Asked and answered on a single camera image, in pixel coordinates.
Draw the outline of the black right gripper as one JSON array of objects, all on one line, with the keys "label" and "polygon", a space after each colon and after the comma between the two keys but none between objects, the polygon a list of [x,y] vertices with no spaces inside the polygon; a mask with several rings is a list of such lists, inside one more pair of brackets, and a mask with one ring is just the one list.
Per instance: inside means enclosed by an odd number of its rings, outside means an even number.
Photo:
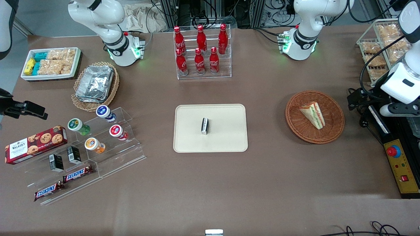
[{"label": "black right gripper", "polygon": [[16,102],[12,98],[12,94],[0,88],[0,115],[9,116],[19,119],[20,116],[33,116],[43,120],[47,120],[48,114],[45,108],[31,101]]}]

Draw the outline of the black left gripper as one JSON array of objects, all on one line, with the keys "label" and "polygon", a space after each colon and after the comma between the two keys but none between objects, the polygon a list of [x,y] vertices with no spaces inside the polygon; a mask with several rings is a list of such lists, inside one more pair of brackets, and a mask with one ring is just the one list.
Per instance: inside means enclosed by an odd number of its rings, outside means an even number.
[{"label": "black left gripper", "polygon": [[368,95],[361,88],[348,88],[347,107],[348,110],[354,110],[360,107],[366,107],[376,104],[382,107],[390,103],[390,96],[382,90],[369,90],[372,95]]}]

